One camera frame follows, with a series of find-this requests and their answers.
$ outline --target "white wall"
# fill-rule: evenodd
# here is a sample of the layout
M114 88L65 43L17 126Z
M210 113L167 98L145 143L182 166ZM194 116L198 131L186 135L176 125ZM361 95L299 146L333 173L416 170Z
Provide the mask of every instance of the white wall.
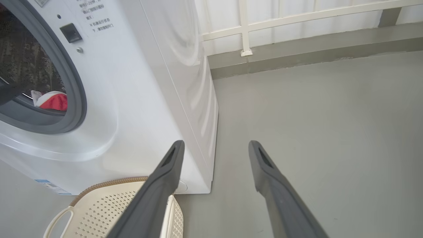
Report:
M355 0L354 4L376 0ZM313 11L313 0L283 0L280 17ZM240 25L238 0L195 0L203 33ZM318 9L347 6L349 0L321 0ZM279 17L279 0L247 0L248 23ZM375 28L382 11L318 19L249 33L250 47L345 31ZM423 5L405 7L397 24L423 21ZM241 34L204 42L206 55L242 49Z

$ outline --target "gray floor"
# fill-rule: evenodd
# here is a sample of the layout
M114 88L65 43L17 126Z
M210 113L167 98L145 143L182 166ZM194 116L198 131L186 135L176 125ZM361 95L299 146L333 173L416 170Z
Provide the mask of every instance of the gray floor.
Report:
M39 238L47 225L75 196L61 196L0 160L0 237ZM51 238L60 237L68 215Z
M210 194L178 195L184 237L272 237L247 144L262 143L330 237L420 237L423 52L219 79Z

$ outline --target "white plastic basket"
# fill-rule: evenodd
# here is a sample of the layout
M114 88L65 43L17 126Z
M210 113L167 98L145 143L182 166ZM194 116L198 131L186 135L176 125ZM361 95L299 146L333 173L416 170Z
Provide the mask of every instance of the white plastic basket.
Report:
M144 184L144 181L129 183L124 181L125 179L98 184L82 192L76 201L53 218L44 233L44 238L50 237L54 225L66 212L70 212L71 217L61 238L105 238ZM184 217L181 208L175 197L170 195L160 238L182 238L183 229Z

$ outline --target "white railing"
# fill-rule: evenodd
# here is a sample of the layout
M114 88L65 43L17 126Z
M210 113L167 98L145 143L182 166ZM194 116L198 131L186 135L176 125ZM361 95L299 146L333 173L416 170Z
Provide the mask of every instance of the white railing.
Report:
M232 36L236 34L242 34L242 53L241 56L252 55L250 49L250 40L248 37L248 33L250 31L261 30L266 28L271 28L280 25L288 25L298 22L306 22L316 19L322 19L327 17L336 17L341 15L348 15L348 14L355 14L360 12L367 12L367 11L377 11L377 10L384 10L390 8L400 8L406 6L413 6L423 4L423 0L386 0L380 2L372 2L360 5L354 5L354 0L349 1L349 6L340 7L340 8L333 8L327 10L320 10L320 2L322 0L314 0L313 12L302 13L298 15L292 15L287 17L282 17L283 11L283 2L284 0L279 0L279 18L271 19L264 22L255 22L252 24L248 24L248 17L247 17L247 0L238 0L239 1L239 15L241 20L241 25L236 26L233 28L217 30L209 33L203 34L203 40L213 40L225 36ZM208 28L210 29L210 21L209 21L209 12L206 12L207 21L208 21Z

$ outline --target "washing machine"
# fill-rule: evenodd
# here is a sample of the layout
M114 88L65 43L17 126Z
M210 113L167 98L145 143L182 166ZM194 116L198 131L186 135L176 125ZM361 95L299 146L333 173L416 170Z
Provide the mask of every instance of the washing machine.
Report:
M0 157L58 194L148 176L185 141L176 193L209 193L218 104L193 0L0 0ZM66 111L31 90L67 95Z

